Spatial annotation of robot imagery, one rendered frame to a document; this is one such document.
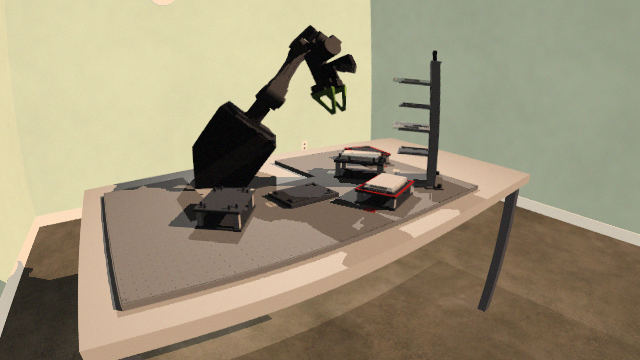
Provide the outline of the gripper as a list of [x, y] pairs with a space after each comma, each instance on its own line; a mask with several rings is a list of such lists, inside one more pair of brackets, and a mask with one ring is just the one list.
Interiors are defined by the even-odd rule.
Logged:
[[[323, 64], [325, 64], [325, 63], [323, 63]], [[320, 64], [320, 65], [323, 65], [323, 64]], [[321, 106], [323, 106], [331, 115], [336, 114], [336, 106], [338, 107], [338, 109], [341, 112], [346, 111], [346, 85], [343, 84], [343, 82], [342, 82], [342, 80], [340, 78], [330, 78], [330, 79], [327, 79], [327, 80], [322, 82], [320, 77], [319, 77], [319, 75], [318, 75], [318, 72], [316, 70], [316, 67], [318, 67], [320, 65], [317, 65], [317, 66], [315, 66], [314, 68], [312, 68], [310, 70], [310, 72], [311, 72], [311, 74], [312, 74], [312, 76], [314, 78], [314, 81], [316, 83], [316, 85], [311, 87], [311, 91], [312, 91], [311, 96], [312, 96], [312, 98], [315, 101], [317, 101]], [[333, 86], [333, 87], [331, 87], [331, 86]], [[335, 95], [340, 93], [340, 92], [342, 92], [342, 107], [335, 99]], [[330, 109], [320, 99], [321, 97], [323, 97], [325, 95], [331, 100], [332, 109]]]

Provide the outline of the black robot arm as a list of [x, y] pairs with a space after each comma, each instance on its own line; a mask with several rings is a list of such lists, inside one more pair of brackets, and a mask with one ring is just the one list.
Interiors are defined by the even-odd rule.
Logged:
[[[309, 43], [306, 40], [308, 40]], [[302, 61], [306, 61], [309, 70], [317, 65], [325, 63], [316, 67], [322, 82], [329, 78], [339, 78], [337, 71], [356, 74], [357, 66], [354, 66], [356, 65], [356, 62], [350, 54], [344, 55], [327, 63], [329, 59], [341, 52], [341, 43], [342, 41], [340, 41], [336, 36], [331, 35], [330, 37], [327, 37], [321, 31], [318, 32], [315, 30], [311, 25], [308, 26], [302, 34], [299, 34], [289, 45], [290, 50], [286, 61], [275, 77], [268, 82], [269, 85], [265, 85], [255, 95], [256, 101], [249, 110], [244, 113], [230, 103], [228, 104], [229, 109], [235, 115], [244, 119], [271, 137], [274, 137], [275, 135], [273, 132], [263, 125], [261, 121], [268, 114], [270, 108], [275, 111], [275, 109], [279, 109], [284, 104], [286, 101], [284, 97], [288, 92], [289, 82]]]

